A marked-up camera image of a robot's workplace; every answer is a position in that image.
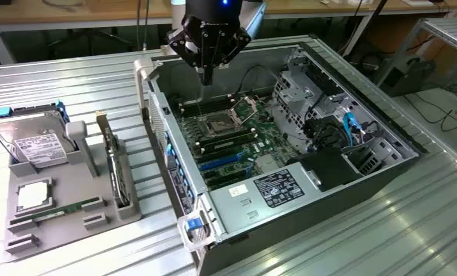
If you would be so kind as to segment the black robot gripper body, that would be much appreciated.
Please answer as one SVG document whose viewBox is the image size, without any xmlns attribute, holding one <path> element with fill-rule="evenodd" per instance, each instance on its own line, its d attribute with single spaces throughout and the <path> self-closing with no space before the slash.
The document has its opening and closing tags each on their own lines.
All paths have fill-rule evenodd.
<svg viewBox="0 0 457 276">
<path fill-rule="evenodd" d="M 241 1 L 187 1 L 181 29 L 201 52 L 204 67 L 209 67 L 220 32 L 231 36 L 241 28 Z"/>
</svg>

